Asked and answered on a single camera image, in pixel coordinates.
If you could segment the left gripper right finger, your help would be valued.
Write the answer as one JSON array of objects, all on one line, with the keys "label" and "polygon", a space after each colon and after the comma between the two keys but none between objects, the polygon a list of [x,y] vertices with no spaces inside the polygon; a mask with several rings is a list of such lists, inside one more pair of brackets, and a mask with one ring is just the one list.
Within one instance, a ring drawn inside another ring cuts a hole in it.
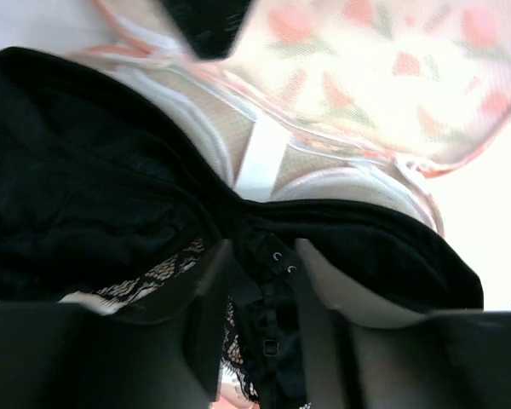
[{"label": "left gripper right finger", "polygon": [[315,408],[511,408],[511,312],[419,314],[296,241],[293,276]]}]

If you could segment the black lace bra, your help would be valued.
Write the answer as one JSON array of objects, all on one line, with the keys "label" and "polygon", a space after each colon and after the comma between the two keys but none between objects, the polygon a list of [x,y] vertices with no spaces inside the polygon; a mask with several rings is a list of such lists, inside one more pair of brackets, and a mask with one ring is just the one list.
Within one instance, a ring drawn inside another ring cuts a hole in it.
[{"label": "black lace bra", "polygon": [[421,222],[337,199],[238,196],[144,96],[35,49],[0,49],[0,302],[161,294],[223,239],[239,265],[221,358],[262,408],[309,404],[292,280],[305,240],[383,311],[480,310],[479,276]]}]

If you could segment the floral mesh laundry bag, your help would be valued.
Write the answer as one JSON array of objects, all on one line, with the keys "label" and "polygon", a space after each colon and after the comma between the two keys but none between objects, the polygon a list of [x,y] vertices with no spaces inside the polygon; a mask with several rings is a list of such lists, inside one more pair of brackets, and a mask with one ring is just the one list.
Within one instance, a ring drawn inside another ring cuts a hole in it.
[{"label": "floral mesh laundry bag", "polygon": [[248,200],[357,200],[441,232],[427,179],[511,118],[511,1],[256,1],[212,62],[155,1],[95,8],[118,41],[71,58],[163,109]]}]

